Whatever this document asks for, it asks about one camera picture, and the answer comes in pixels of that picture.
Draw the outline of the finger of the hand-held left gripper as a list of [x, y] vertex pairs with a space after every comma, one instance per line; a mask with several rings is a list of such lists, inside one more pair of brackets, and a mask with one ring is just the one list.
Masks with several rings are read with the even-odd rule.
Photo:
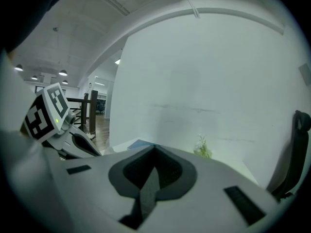
[[80, 149], [81, 151], [92, 155], [92, 156], [101, 156], [102, 154], [96, 149], [96, 146], [90, 140], [85, 132], [72, 126], [70, 129], [71, 141], [73, 145]]
[[64, 146], [58, 150], [59, 154], [66, 159], [92, 158], [99, 156], [99, 152], [89, 146]]

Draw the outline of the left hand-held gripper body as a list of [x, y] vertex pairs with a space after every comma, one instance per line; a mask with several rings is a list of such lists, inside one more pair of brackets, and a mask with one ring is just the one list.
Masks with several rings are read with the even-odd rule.
[[75, 147], [68, 143], [76, 115], [70, 110], [60, 84], [47, 86], [35, 95], [24, 119], [27, 133], [43, 146], [53, 148], [60, 154], [77, 154]]

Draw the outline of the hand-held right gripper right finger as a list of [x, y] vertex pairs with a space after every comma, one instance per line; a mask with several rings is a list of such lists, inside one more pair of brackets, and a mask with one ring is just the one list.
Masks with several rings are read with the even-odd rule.
[[[167, 147], [191, 162], [197, 171], [194, 186], [180, 199], [159, 201], [145, 220], [147, 233], [264, 233], [277, 223], [293, 202], [283, 202], [217, 160]], [[225, 189], [237, 186], [265, 214], [248, 225]]]

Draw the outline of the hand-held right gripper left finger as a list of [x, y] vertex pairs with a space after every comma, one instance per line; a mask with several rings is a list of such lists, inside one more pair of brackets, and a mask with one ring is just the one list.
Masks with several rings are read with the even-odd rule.
[[137, 233], [156, 208], [152, 146], [100, 157], [52, 159], [57, 191], [75, 233]]

